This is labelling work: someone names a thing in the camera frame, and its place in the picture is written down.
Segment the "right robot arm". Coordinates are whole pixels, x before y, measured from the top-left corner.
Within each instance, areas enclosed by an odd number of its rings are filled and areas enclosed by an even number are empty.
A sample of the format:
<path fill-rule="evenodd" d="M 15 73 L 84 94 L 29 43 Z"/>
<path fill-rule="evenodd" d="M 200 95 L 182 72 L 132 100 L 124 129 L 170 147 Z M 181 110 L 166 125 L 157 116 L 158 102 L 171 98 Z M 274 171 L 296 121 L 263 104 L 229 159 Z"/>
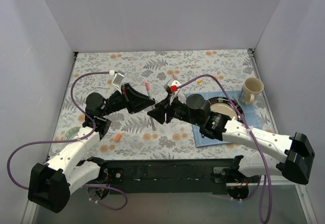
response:
<path fill-rule="evenodd" d="M 185 103 L 166 97 L 148 115 L 160 124 L 169 123 L 174 118 L 188 122 L 198 126 L 201 135 L 209 139 L 261 150 L 257 157 L 234 158 L 229 173 L 235 182 L 255 175 L 282 175 L 302 185 L 309 182 L 315 152 L 302 133 L 288 136 L 246 127 L 243 121 L 212 111 L 209 101 L 200 94 L 191 94 Z"/>

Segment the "purple highlighter pen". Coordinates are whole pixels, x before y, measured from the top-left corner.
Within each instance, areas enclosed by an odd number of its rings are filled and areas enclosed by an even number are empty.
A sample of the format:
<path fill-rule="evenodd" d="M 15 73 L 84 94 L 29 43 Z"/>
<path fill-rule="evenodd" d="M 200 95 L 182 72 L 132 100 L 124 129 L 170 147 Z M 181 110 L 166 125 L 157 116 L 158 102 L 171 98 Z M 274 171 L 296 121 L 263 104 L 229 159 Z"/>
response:
<path fill-rule="evenodd" d="M 154 120 L 152 117 L 150 117 L 150 122 L 151 122 L 152 130 L 156 131 L 156 127 L 155 127 Z"/>

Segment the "white acrylic marker pink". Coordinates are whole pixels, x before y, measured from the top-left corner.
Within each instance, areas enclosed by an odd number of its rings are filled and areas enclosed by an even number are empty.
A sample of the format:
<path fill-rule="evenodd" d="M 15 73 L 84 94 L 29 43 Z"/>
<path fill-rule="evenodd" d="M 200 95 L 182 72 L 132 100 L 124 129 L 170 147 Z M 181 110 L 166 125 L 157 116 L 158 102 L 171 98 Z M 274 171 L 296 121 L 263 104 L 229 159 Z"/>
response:
<path fill-rule="evenodd" d="M 151 94 L 151 90 L 146 90 L 146 91 L 147 91 L 148 97 L 149 97 L 151 100 L 154 100 L 153 97 L 152 97 L 152 94 Z"/>

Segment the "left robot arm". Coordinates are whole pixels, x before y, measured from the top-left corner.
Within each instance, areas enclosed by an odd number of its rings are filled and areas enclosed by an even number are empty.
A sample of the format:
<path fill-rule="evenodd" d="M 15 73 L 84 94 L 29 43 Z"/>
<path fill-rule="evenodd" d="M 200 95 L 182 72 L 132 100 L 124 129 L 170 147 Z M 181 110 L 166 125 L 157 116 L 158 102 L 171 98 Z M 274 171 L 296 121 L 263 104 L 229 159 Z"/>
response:
<path fill-rule="evenodd" d="M 44 164 L 31 170 L 28 199 L 54 213 L 66 206 L 72 193 L 87 183 L 109 185 L 111 175 L 105 160 L 83 157 L 108 132 L 111 121 L 107 115 L 127 109 L 130 114 L 155 104 L 149 96 L 137 92 L 128 83 L 109 98 L 93 92 L 86 98 L 85 119 L 73 141 Z"/>

